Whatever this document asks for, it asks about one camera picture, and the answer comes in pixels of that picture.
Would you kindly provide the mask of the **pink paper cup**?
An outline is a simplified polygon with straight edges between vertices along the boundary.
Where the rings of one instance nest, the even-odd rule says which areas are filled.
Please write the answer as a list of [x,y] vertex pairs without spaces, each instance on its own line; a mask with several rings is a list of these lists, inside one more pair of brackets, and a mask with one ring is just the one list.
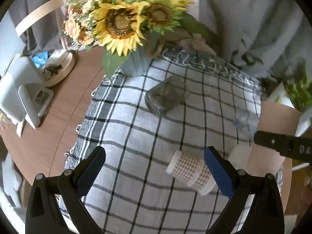
[[[300,112],[289,106],[264,101],[258,123],[258,131],[294,136]],[[247,163],[247,172],[253,176],[276,174],[285,161],[277,151],[254,144]]]

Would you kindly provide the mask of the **clear plastic cup blue print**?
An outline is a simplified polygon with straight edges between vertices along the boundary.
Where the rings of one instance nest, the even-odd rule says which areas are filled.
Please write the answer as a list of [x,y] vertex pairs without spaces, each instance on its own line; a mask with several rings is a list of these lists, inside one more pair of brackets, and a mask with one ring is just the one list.
[[259,117],[248,110],[239,109],[235,113],[234,125],[236,129],[253,141],[257,131]]

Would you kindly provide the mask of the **brown checkered paper cup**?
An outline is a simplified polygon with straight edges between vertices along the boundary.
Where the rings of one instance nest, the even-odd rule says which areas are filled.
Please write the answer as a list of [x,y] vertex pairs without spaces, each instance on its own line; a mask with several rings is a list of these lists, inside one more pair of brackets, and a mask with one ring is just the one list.
[[216,182],[203,159],[176,151],[166,173],[197,191],[201,196],[210,193]]

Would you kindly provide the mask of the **square clear glass cup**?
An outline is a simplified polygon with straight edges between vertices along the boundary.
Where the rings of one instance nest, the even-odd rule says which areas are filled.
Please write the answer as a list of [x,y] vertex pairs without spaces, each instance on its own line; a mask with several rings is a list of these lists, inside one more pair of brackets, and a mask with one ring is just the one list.
[[164,117],[172,108],[183,104],[188,95],[186,84],[172,75],[146,93],[145,104],[153,115]]

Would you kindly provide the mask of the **green potted plant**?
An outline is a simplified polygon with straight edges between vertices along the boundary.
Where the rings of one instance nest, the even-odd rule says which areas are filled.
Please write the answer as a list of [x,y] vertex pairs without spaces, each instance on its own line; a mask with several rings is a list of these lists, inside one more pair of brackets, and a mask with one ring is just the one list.
[[284,82],[285,91],[294,108],[304,113],[311,107],[311,78],[303,74],[299,80]]

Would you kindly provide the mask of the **white projector device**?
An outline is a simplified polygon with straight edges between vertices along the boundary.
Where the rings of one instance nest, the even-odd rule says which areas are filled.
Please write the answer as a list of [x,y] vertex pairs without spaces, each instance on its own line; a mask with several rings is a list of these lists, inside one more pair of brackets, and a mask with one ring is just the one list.
[[33,129],[40,126],[53,97],[54,92],[45,87],[32,60],[14,54],[1,78],[1,112],[17,126],[18,137],[21,137],[25,123]]

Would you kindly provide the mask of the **black white checkered tablecloth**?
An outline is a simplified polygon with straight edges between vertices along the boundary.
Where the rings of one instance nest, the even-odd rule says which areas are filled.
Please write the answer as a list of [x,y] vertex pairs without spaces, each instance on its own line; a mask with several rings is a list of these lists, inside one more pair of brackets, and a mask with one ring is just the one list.
[[[189,92],[164,117],[146,93],[176,76]],[[250,139],[235,126],[241,110],[259,114],[260,82],[221,58],[164,49],[148,72],[103,80],[86,112],[66,168],[102,146],[105,164],[82,201],[104,233],[206,233],[227,204],[218,188],[202,196],[166,173],[176,151],[203,157],[206,146],[228,156]]]

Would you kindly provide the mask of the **grey blanket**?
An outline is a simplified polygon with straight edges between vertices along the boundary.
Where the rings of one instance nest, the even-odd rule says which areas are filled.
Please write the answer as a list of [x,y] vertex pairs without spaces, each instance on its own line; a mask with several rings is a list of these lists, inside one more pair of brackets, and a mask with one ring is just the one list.
[[218,54],[246,74],[311,73],[311,25],[295,0],[198,0],[199,19],[217,35]]

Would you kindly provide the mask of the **round wooden tray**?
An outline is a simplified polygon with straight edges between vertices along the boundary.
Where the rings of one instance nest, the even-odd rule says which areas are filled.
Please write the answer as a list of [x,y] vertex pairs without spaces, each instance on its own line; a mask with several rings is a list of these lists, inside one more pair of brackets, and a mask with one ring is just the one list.
[[47,88],[60,83],[74,68],[75,60],[71,52],[66,49],[55,50],[48,58],[45,65],[40,68]]

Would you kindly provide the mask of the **yellow sunflower bouquet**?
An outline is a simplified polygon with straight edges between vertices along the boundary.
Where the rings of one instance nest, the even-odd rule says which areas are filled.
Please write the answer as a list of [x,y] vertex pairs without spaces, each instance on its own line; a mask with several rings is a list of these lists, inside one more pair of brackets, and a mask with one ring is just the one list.
[[108,79],[122,65],[162,50],[164,37],[176,30],[208,36],[207,27],[187,9],[191,0],[68,0],[62,30],[79,47],[104,47],[102,66]]

